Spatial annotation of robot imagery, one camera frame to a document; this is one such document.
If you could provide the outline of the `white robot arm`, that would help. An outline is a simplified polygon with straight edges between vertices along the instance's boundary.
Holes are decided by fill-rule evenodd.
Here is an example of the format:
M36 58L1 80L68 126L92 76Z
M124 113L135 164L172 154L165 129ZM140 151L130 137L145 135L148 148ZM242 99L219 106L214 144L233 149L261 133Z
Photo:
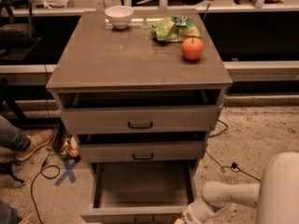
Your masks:
M266 165L260 183L229 185L206 182L201 196L174 224L204 224L235 204L257 209L256 224L299 224L299 154L277 154Z

